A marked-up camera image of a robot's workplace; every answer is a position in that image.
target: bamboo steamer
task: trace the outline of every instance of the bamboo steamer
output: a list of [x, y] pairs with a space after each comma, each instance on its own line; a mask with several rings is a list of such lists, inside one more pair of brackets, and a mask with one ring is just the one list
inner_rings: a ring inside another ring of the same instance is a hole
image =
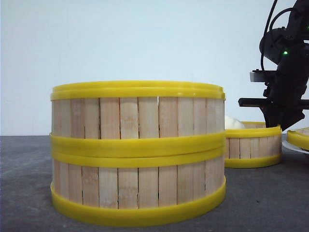
[[219, 86], [110, 81], [51, 94], [55, 208], [84, 222], [148, 226], [206, 213], [225, 197]]
[[258, 168], [281, 160], [281, 128], [243, 122], [245, 129], [226, 130], [226, 168]]

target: steamed bun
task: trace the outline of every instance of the steamed bun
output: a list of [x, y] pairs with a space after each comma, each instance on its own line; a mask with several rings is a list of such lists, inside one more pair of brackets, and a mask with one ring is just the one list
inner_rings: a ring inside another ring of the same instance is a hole
[[245, 129], [245, 125], [236, 118], [225, 115], [225, 129]]

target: white plate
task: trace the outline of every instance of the white plate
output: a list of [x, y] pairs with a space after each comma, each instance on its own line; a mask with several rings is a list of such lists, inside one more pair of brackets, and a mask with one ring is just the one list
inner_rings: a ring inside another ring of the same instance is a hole
[[297, 147], [293, 144], [288, 143], [287, 141], [283, 141], [282, 146], [284, 146], [285, 148], [292, 150], [292, 151], [300, 152], [300, 153], [303, 153], [303, 154], [309, 154], [309, 151], [305, 151], [305, 150], [301, 149], [300, 147]]

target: gray table surface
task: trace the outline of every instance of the gray table surface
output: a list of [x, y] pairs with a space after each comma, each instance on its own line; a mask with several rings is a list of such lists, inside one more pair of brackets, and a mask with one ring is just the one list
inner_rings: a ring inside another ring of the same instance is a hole
[[163, 226], [117, 228], [82, 223], [51, 205], [48, 136], [1, 138], [2, 232], [309, 231], [309, 159], [283, 149], [282, 163], [225, 169], [226, 198], [212, 211]]

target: white wall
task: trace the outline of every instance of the white wall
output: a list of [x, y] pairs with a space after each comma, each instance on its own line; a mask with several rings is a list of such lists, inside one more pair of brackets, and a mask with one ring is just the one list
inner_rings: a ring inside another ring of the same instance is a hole
[[[280, 0], [275, 13], [295, 0]], [[263, 120], [240, 97], [250, 83], [271, 0], [3, 0], [1, 134], [44, 135], [52, 87], [101, 80], [177, 80], [221, 85], [226, 114]], [[276, 23], [286, 26], [288, 14]], [[268, 60], [265, 67], [274, 69]], [[304, 98], [309, 98], [307, 91]], [[293, 128], [309, 125], [306, 119]]]

